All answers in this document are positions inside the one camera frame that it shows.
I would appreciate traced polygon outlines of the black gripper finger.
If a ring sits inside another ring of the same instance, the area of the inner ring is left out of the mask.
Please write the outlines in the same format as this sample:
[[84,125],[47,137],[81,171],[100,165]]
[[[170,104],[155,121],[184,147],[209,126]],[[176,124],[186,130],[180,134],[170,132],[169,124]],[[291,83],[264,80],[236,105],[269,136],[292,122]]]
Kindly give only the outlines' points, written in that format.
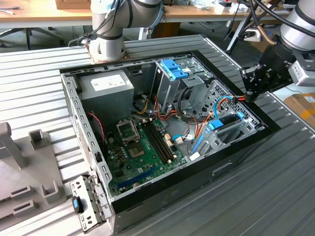
[[250,102],[254,102],[261,93],[264,93],[268,89],[269,80],[270,71],[264,68],[255,70],[254,76],[250,80],[252,92]]
[[258,77],[258,69],[260,64],[255,64],[253,67],[242,68],[242,79],[245,86],[245,100],[254,102],[260,95],[260,78]]

